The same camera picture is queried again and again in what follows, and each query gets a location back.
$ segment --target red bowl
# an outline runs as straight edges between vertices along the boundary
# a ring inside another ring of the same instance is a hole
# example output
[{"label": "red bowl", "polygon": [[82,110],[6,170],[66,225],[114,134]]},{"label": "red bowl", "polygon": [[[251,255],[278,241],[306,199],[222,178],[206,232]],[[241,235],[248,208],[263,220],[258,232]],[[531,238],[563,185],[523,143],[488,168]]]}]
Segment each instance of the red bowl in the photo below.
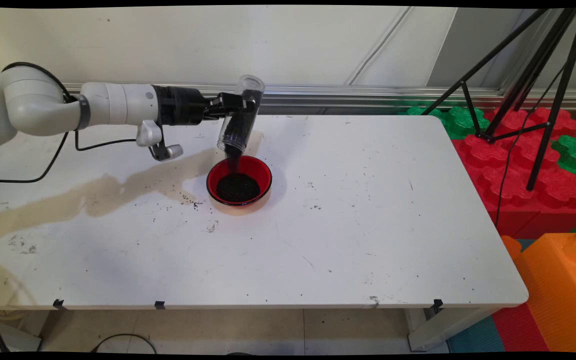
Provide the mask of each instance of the red bowl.
[{"label": "red bowl", "polygon": [[270,184],[273,182],[273,174],[270,173],[270,168],[268,168],[268,165],[260,159],[248,155],[242,155],[242,157],[239,158],[237,171],[238,173],[248,175],[250,178],[253,178],[256,181],[260,190],[260,193],[257,196],[244,202],[230,202],[220,198],[219,195],[217,195],[217,184],[222,178],[224,178],[224,176],[230,174],[228,159],[223,159],[220,162],[217,162],[217,164],[215,164],[215,166],[210,169],[208,178],[206,178],[206,188],[208,188],[208,194],[210,194],[213,199],[224,205],[229,205],[231,207],[242,207],[244,205],[252,204],[263,198],[264,195],[270,190]]}]

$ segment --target table leg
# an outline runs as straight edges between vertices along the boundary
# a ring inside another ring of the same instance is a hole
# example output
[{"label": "table leg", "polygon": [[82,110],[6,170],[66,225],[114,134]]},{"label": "table leg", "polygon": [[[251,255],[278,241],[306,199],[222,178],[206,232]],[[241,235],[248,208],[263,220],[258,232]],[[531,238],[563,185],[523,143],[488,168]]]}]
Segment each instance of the table leg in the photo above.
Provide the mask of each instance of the table leg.
[{"label": "table leg", "polygon": [[408,327],[411,331],[408,335],[410,351],[427,351],[477,324],[497,310],[499,309],[495,307],[449,307],[424,322],[420,320],[421,315],[418,312],[423,312],[423,309],[407,309],[406,319],[409,321]]}]

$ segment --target orange foam block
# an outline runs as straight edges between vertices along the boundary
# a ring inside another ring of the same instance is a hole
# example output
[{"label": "orange foam block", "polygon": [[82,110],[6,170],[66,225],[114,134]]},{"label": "orange foam block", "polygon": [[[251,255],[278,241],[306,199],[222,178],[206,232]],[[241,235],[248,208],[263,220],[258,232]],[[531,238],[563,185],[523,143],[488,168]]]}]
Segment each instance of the orange foam block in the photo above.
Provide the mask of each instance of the orange foam block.
[{"label": "orange foam block", "polygon": [[576,353],[576,234],[544,234],[514,263],[548,348]]}]

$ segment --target black tripod leg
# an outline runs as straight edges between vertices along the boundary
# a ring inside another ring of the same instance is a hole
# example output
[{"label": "black tripod leg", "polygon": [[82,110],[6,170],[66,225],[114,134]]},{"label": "black tripod leg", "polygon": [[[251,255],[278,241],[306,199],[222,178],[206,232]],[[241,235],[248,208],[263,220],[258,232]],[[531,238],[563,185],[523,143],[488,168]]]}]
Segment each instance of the black tripod leg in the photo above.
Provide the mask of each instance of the black tripod leg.
[{"label": "black tripod leg", "polygon": [[557,86],[557,93],[555,94],[555,99],[552,103],[550,109],[550,116],[548,116],[549,126],[543,132],[541,137],[541,143],[539,144],[539,150],[537,150],[537,158],[534,160],[534,165],[532,166],[532,171],[530,172],[530,178],[528,179],[528,186],[526,189],[532,191],[535,189],[535,183],[537,182],[537,175],[539,175],[539,170],[542,167],[542,162],[544,162],[544,155],[546,155],[546,150],[548,149],[549,142],[551,140],[551,135],[553,134],[553,129],[555,127],[555,121],[557,121],[557,116],[560,113],[560,108],[562,107],[562,101],[564,95],[566,94],[566,88],[568,87],[570,76],[575,68],[576,62],[576,32],[574,33],[574,39],[572,45],[570,46],[570,52],[566,60],[566,66],[561,75],[561,80]]},{"label": "black tripod leg", "polygon": [[537,82],[537,78],[539,78],[539,75],[541,75],[542,70],[544,70],[544,67],[548,63],[548,60],[551,58],[551,55],[553,55],[553,52],[557,48],[557,45],[560,43],[560,40],[566,33],[566,29],[568,29],[570,23],[572,23],[573,18],[574,16],[570,16],[568,23],[561,28],[561,30],[557,34],[557,38],[554,39],[554,41],[550,45],[550,48],[546,51],[546,53],[544,53],[544,55],[539,60],[539,63],[535,66],[535,69],[532,72],[532,76],[530,80],[528,80],[528,86],[526,86],[525,89],[523,89],[521,96],[519,96],[519,100],[517,100],[517,102],[514,104],[515,112],[518,112],[519,109],[521,109],[522,105],[524,104],[524,101],[526,101],[526,98],[528,98],[528,94],[530,94],[530,91],[533,89],[533,86]]},{"label": "black tripod leg", "polygon": [[505,39],[501,41],[501,43],[499,43],[496,47],[490,50],[490,52],[487,55],[485,55],[483,59],[481,59],[477,64],[475,64],[475,66],[473,66],[473,68],[471,68],[467,73],[461,76],[459,80],[455,82],[455,84],[453,84],[448,90],[446,90],[445,93],[443,93],[443,95],[439,96],[439,98],[437,98],[437,100],[435,100],[430,106],[426,107],[426,109],[423,110],[421,115],[427,116],[428,114],[430,114],[430,112],[433,111],[436,107],[438,107],[438,105],[441,104],[444,100],[446,100],[448,96],[450,96],[453,92],[455,92],[455,90],[461,87],[462,82],[467,82],[468,79],[470,79],[473,75],[475,75],[475,73],[477,73],[477,71],[483,68],[483,66],[486,65],[490,61],[490,59],[493,59],[495,55],[499,54],[499,52],[502,51],[508,44],[510,44],[516,37],[518,37],[519,34],[524,32],[526,28],[530,27],[530,25],[532,25],[532,23],[534,23],[535,20],[539,19],[539,17],[542,16],[546,12],[546,10],[548,9],[537,9],[537,11],[531,14],[531,16],[526,19],[526,21],[524,21],[521,25],[519,25],[519,27],[517,27],[513,32],[510,32],[510,34],[506,36]]},{"label": "black tripod leg", "polygon": [[463,96],[466,98],[466,103],[468,104],[468,110],[470,110],[470,117],[472,118],[472,125],[475,127],[475,136],[482,136],[482,130],[480,129],[480,122],[477,121],[477,114],[475,113],[475,107],[473,106],[473,100],[471,99],[471,92],[468,91],[468,86],[465,81],[461,82],[461,89],[463,90]]},{"label": "black tripod leg", "polygon": [[508,112],[508,109],[510,109],[510,106],[515,102],[515,100],[517,100],[519,93],[526,86],[526,84],[528,84],[528,81],[531,79],[531,75],[534,73],[535,69],[537,68],[537,65],[540,63],[544,55],[548,53],[548,50],[550,50],[554,41],[558,39],[559,32],[566,31],[568,25],[570,24],[570,19],[572,19],[575,16],[575,14],[576,14],[576,7],[569,7],[562,10],[561,14],[559,15],[555,23],[552,25],[552,27],[546,34],[546,37],[544,38],[543,42],[537,48],[537,51],[533,55],[532,59],[530,59],[530,62],[528,62],[526,68],[523,69],[523,72],[519,76],[519,79],[517,79],[517,82],[515,82],[512,89],[508,91],[508,94],[506,95],[505,100],[503,100],[503,103],[499,107],[498,112],[496,113],[492,121],[490,121],[490,125],[487,127],[485,132],[485,135],[487,137],[493,137],[495,135],[495,130],[501,123],[504,116],[506,116],[506,113]]}]

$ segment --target cable on floor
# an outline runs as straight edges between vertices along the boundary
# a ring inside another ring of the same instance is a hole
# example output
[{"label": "cable on floor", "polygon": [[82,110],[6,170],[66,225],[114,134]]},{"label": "cable on floor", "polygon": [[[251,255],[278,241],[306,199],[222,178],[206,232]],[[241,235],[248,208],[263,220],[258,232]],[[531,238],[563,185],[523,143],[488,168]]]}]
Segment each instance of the cable on floor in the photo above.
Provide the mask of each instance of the cable on floor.
[{"label": "cable on floor", "polygon": [[144,342],[147,342],[148,345],[150,346],[150,348],[152,349],[152,351],[157,354],[157,349],[155,349],[155,346],[153,345],[152,342],[148,341],[148,339],[146,339],[145,337],[141,336],[141,335],[137,335],[136,333],[117,333],[115,335],[112,336],[108,336],[105,339],[103,339],[101,342],[99,342],[99,344],[97,344],[94,349],[90,350],[90,353],[96,353],[99,350],[99,347],[101,346],[101,344],[103,344],[106,340],[112,339],[112,338],[116,338],[116,337],[137,337],[139,339],[142,339]]}]

